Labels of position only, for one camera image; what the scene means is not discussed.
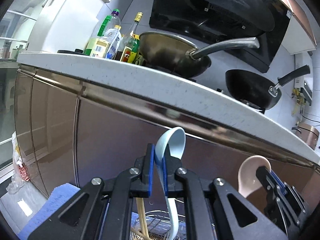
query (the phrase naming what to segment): wok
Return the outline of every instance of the wok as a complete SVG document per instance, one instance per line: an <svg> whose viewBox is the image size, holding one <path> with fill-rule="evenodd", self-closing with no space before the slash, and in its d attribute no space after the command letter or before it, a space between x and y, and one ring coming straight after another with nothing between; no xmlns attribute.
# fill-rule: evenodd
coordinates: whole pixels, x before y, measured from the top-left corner
<svg viewBox="0 0 320 240"><path fill-rule="evenodd" d="M279 101L281 97L280 86L284 86L291 80L309 73L310 68L305 65L282 78L278 78L278 83L274 84L256 73L241 69L231 69L226 72L226 83L229 93L236 100L255 108L268 110Z"/></svg>
<svg viewBox="0 0 320 240"><path fill-rule="evenodd" d="M257 38L239 38L217 42L202 49L179 36L167 33L145 32L140 34L140 53L148 64L159 66L181 77L192 78L211 65L208 54L239 48L259 48Z"/></svg>

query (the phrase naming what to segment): white container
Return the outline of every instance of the white container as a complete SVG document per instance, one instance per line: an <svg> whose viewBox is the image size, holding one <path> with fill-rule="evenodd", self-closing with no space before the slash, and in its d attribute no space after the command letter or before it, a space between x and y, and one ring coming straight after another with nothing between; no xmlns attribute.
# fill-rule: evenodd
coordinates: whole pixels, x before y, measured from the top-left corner
<svg viewBox="0 0 320 240"><path fill-rule="evenodd" d="M98 19L110 0L45 0L31 31L26 52L85 49Z"/></svg>

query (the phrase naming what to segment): upper cabinet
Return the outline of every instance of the upper cabinet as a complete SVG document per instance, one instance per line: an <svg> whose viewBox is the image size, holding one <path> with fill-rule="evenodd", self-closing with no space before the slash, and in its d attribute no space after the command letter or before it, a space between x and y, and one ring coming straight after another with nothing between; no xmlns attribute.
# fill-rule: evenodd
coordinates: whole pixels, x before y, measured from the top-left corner
<svg viewBox="0 0 320 240"><path fill-rule="evenodd" d="M287 13L290 18L287 32L282 45L291 54L316 49L316 39L313 35L307 15L296 0L281 0L291 11Z"/></svg>

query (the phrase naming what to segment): silver screw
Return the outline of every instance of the silver screw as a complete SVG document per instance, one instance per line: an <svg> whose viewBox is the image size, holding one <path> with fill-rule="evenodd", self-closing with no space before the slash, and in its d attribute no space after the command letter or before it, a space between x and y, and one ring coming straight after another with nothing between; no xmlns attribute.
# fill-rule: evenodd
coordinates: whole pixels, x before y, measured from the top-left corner
<svg viewBox="0 0 320 240"><path fill-rule="evenodd" d="M179 174L182 174L182 175L187 173L187 170L185 168L178 168L177 171Z"/></svg>
<svg viewBox="0 0 320 240"><path fill-rule="evenodd" d="M100 179L100 178L93 178L93 179L91 180L91 183L92 183L93 185L100 185L100 184L101 184L101 179Z"/></svg>
<svg viewBox="0 0 320 240"><path fill-rule="evenodd" d="M139 169L138 168L131 168L129 170L130 174L132 175L137 175L139 173Z"/></svg>
<svg viewBox="0 0 320 240"><path fill-rule="evenodd" d="M222 185L224 185L225 181L224 181L224 179L217 178L214 180L214 183L218 186L222 186Z"/></svg>

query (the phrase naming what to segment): countertop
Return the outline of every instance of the countertop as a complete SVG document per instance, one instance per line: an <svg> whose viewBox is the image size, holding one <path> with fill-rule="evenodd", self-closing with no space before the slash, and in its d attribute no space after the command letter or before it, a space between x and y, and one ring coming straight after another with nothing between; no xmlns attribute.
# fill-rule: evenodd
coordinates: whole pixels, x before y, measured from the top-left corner
<svg viewBox="0 0 320 240"><path fill-rule="evenodd" d="M18 63L93 81L209 118L266 140L314 163L320 156L291 131L239 101L154 69L73 54L25 52Z"/></svg>

